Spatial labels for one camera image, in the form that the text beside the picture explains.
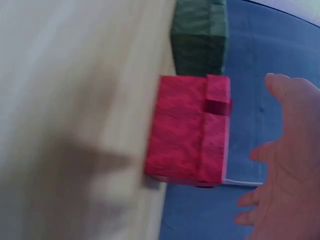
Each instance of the red gift box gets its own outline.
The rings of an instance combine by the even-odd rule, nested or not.
[[[226,173],[230,79],[163,76],[144,172],[160,182],[214,187]]]

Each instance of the wooden surface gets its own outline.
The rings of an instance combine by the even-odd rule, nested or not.
[[[143,163],[174,5],[0,2],[3,239],[158,238],[166,186]]]

